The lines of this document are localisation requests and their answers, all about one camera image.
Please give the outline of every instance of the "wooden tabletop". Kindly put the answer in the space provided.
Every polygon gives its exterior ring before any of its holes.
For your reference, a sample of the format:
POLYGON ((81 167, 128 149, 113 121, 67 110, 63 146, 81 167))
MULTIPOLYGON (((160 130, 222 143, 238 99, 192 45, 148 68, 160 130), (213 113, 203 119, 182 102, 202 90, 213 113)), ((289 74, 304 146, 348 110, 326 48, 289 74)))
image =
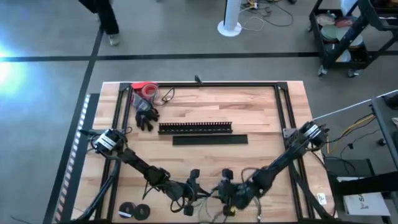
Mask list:
MULTIPOLYGON (((290 99, 297 127, 312 120, 310 107, 302 82, 287 82, 290 99)), ((114 108, 118 97, 119 83, 103 83, 93 129, 108 129, 113 120, 114 108)), ((168 88, 160 89, 162 96, 168 88)), ((158 106, 159 122, 205 122, 232 121, 234 134, 247 134, 247 145, 217 146, 173 146, 171 136, 159 136, 157 125, 149 133, 136 128, 135 109, 131 108, 128 126, 133 131, 127 135, 129 147, 148 164, 162 167, 169 171, 172 180, 185 182, 192 169, 200 169, 198 182, 205 190, 210 190, 221 179, 221 170, 234 171, 234 181, 240 182, 241 170, 245 167, 262 167, 270 164, 285 151, 274 89, 270 87, 204 87, 177 88, 172 101, 165 106, 158 106)), ((284 114, 287 110, 284 103, 284 114)), ((315 196, 325 194, 327 212, 332 213, 334 202, 325 170, 311 153, 303 157, 308 183, 315 196)), ((72 218, 81 215, 98 193, 103 173, 104 158, 88 152, 85 157, 83 172, 76 195, 72 218)), ((118 215, 118 208, 123 202, 145 203, 150 206, 150 217, 142 222, 198 222, 211 220, 204 206, 198 216, 196 207, 194 216, 185 216, 182 212, 170 211, 170 199, 161 192, 153 190, 142 201, 146 182, 138 171, 127 164, 121 166, 118 193, 116 197, 113 222, 138 222, 134 218, 124 219, 118 215)), ((109 193, 104 198, 103 217, 108 209, 109 193)), ((303 195, 301 203, 304 216, 307 216, 303 195)), ((283 170, 275 179, 273 187, 261 198, 263 222, 297 221, 293 203, 292 189, 288 170, 283 170)), ((211 216, 222 209, 217 199, 209 199, 208 211, 211 216)), ((254 222, 257 208, 254 202, 227 222, 254 222)))

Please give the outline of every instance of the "person's leg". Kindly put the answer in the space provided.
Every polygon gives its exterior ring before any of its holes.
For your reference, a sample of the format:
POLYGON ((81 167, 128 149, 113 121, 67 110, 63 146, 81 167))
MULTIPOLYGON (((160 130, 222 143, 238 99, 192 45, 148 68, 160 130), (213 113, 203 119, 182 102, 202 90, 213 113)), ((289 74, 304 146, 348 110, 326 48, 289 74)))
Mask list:
POLYGON ((99 20, 111 45, 119 44, 119 26, 109 0, 95 0, 99 20))
POLYGON ((97 7, 95 6, 95 0, 79 0, 82 5, 84 5, 90 12, 96 14, 97 7))

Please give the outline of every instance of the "cart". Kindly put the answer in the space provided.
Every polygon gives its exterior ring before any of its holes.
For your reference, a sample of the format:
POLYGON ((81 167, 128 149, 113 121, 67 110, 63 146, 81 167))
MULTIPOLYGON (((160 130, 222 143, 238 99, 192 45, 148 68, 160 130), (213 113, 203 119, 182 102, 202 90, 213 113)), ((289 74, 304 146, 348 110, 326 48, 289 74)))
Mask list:
POLYGON ((309 32, 313 31, 315 44, 322 59, 322 64, 318 70, 318 76, 326 75, 329 68, 346 68, 348 69, 348 77, 356 77, 398 40, 398 19, 391 19, 398 16, 398 8, 376 6, 373 5, 374 0, 358 0, 348 11, 347 16, 351 16, 354 9, 358 6, 361 11, 360 17, 354 22, 340 42, 336 44, 335 48, 327 52, 325 48, 326 42, 323 40, 321 33, 322 26, 317 23, 317 15, 327 14, 329 12, 339 18, 343 17, 343 12, 340 9, 319 9, 322 1, 323 0, 318 0, 312 9, 310 14, 310 25, 308 27, 309 32), (369 52, 364 42, 356 49, 349 48, 352 41, 357 38, 367 25, 371 25, 379 31, 391 31, 393 37, 377 52, 369 52), (349 50, 351 60, 349 62, 337 62, 336 60, 345 50, 349 50))

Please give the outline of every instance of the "black glove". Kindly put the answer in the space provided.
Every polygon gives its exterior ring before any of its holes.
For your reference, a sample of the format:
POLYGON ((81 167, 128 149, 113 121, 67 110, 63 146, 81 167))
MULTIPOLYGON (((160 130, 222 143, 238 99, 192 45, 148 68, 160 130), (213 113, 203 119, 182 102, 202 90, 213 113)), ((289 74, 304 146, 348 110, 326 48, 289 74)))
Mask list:
POLYGON ((150 110, 147 111, 137 111, 136 123, 137 127, 141 130, 145 130, 145 124, 147 125, 148 131, 153 130, 153 125, 149 121, 157 121, 159 117, 159 112, 150 104, 150 110))

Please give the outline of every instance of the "gray floor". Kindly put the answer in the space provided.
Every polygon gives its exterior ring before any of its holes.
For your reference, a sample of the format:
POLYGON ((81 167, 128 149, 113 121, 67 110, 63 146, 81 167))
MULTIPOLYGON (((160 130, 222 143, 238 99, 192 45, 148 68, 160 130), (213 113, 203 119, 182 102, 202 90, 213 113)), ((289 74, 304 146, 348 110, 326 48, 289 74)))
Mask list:
MULTIPOLYGON (((325 2, 325 7, 339 6, 338 1, 325 2)), ((314 52, 313 36, 305 31, 314 3, 298 0, 291 6, 282 0, 278 4, 294 16, 292 26, 266 24, 260 32, 244 31, 227 39, 216 31, 223 18, 222 0, 114 0, 122 42, 110 47, 104 36, 99 55, 314 52)), ((91 54, 98 23, 78 1, 3 0, 0 14, 5 18, 0 20, 0 57, 91 54)), ((240 21, 251 16, 242 13, 240 21)), ((289 21, 276 8, 270 17, 274 19, 289 21)), ((377 50, 391 36, 372 27, 363 35, 370 50, 377 50)), ((320 60, 315 57, 97 61, 88 93, 99 92, 106 81, 185 81, 193 80, 194 75, 203 80, 303 80, 317 117, 397 89, 397 59, 383 56, 354 79, 347 78, 344 70, 318 78, 320 60)), ((87 65, 88 61, 0 62, 0 223, 18 223, 10 215, 42 222, 87 65)), ((338 136, 367 112, 362 105, 321 121, 338 136)), ((345 143, 376 127, 375 122, 345 143)), ((376 133, 363 139, 344 157, 372 158, 376 172, 391 171, 388 150, 374 145, 380 137, 376 133)))

